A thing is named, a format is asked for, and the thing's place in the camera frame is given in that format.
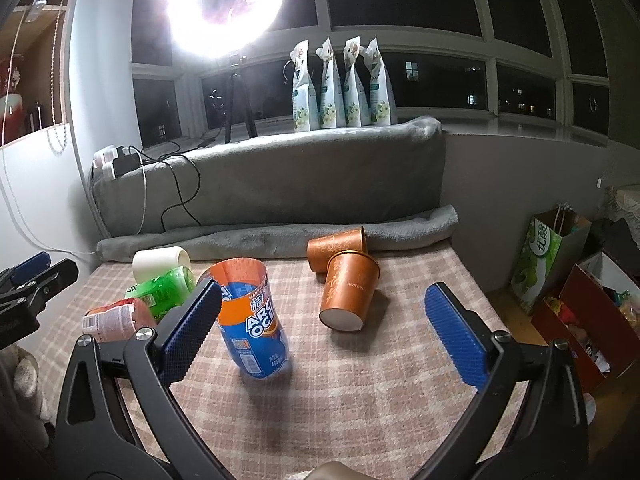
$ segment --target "cardboard box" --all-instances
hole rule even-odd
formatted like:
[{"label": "cardboard box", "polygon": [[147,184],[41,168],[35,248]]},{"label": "cardboard box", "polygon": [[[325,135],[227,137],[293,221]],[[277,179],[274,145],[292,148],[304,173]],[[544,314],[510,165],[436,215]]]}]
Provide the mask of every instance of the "cardboard box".
[{"label": "cardboard box", "polygon": [[[640,358],[640,338],[613,301],[591,279],[590,274],[604,286],[618,292],[628,290],[637,298],[640,298],[640,286],[607,254],[600,252],[574,266],[559,294],[609,362],[609,375],[619,376]],[[587,352],[545,301],[538,303],[531,323],[547,342],[558,338],[567,339],[584,392],[592,392],[605,380],[606,375],[598,370]]]},{"label": "cardboard box", "polygon": [[560,208],[531,219],[511,279],[511,290],[526,314],[531,314],[536,301],[569,275],[582,254],[590,228],[586,218]]}]

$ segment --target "red box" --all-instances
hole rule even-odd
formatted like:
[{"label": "red box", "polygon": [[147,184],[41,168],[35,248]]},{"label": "red box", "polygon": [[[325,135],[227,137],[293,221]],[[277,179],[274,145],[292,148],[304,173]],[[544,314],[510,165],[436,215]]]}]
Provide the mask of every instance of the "red box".
[{"label": "red box", "polygon": [[[587,272],[596,276],[603,285],[618,292],[628,290],[636,298],[640,298],[640,287],[609,256],[598,253],[574,266],[560,292],[560,299],[575,314],[609,362],[609,374],[617,377],[640,358],[640,339],[613,301]],[[569,341],[584,392],[593,391],[606,378],[544,301],[540,301],[531,323],[547,342],[557,338]]]}]

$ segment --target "red bottle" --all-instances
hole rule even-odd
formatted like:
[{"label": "red bottle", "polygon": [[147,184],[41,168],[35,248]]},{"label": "red bottle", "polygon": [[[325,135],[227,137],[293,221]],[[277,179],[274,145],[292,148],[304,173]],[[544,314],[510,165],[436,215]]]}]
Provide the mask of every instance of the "red bottle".
[{"label": "red bottle", "polygon": [[20,82],[17,65],[23,60],[19,54],[14,55],[13,63],[10,58],[0,60],[0,146],[20,137],[24,125],[22,96],[16,92]]}]

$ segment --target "black clamp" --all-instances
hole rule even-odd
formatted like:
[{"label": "black clamp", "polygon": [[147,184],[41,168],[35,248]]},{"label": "black clamp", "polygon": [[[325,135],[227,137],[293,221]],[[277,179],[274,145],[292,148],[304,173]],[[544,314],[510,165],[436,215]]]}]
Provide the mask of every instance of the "black clamp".
[{"label": "black clamp", "polygon": [[[492,333],[464,309],[444,284],[440,290],[486,349],[488,378],[460,420],[412,480],[575,479],[587,464],[584,402],[571,352],[563,341],[548,347],[523,345],[507,332]],[[182,307],[172,309],[156,329],[142,328],[128,341],[98,343],[81,336],[71,355],[58,408],[56,465],[68,480],[235,480],[213,455],[181,410],[163,377],[195,356],[220,312],[220,286],[200,283]],[[190,319],[205,309],[196,325]],[[176,344],[196,346],[176,352]],[[140,408],[167,462],[147,454],[130,420],[116,378],[131,381]],[[478,459],[514,386],[529,381],[527,393],[501,452]]]},{"label": "black clamp", "polygon": [[72,260],[50,263],[47,253],[39,253],[0,272],[0,350],[39,329],[37,317],[47,301],[78,279]]}]

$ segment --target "fabric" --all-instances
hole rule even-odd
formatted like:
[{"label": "fabric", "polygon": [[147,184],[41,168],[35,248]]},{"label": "fabric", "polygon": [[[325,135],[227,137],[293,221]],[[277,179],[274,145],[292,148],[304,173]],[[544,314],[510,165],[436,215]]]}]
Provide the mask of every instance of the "fabric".
[{"label": "fabric", "polygon": [[[257,137],[188,152],[202,176],[188,204],[203,226],[363,224],[404,218],[440,206],[445,163],[440,123],[420,118],[395,126],[340,128]],[[161,233],[161,214],[194,195],[194,167],[174,157],[145,166],[142,234]],[[145,202],[142,169],[92,189],[113,237],[139,231]],[[167,230],[193,226],[181,207],[164,215]]]},{"label": "fabric", "polygon": [[615,197],[618,206],[624,211],[632,213],[640,222],[640,184],[617,188]]},{"label": "fabric", "polygon": [[[458,224],[453,206],[444,206],[409,219],[366,224],[372,251],[420,249],[449,238]],[[312,238],[348,230],[357,225],[297,224],[282,226],[212,226],[183,228],[164,234],[107,238],[98,243],[104,262],[130,263],[137,251],[175,244],[193,261],[223,260],[238,256],[260,259],[303,258]]]},{"label": "fabric", "polygon": [[34,449],[49,445],[44,427],[49,412],[38,384],[38,364],[15,344],[0,350],[0,418],[2,425],[10,424]]},{"label": "fabric", "polygon": [[598,218],[608,218],[613,222],[625,219],[633,240],[640,249],[640,185],[607,187]]},{"label": "fabric", "polygon": [[[460,380],[424,313],[423,297],[445,282],[491,330],[504,328],[448,241],[375,255],[382,268],[360,333],[318,321],[322,280],[305,260],[266,261],[274,308],[289,340],[292,372],[241,375],[214,327],[172,392],[213,453],[239,479],[282,479],[329,460],[380,479],[410,478],[460,418],[475,389]],[[196,264],[199,275],[207,264]],[[58,405],[69,355],[89,308],[119,299],[131,266],[103,264],[56,320],[38,350],[47,401]],[[162,456],[127,381],[124,397],[146,449]],[[499,450],[524,386],[517,389],[485,455]]]}]

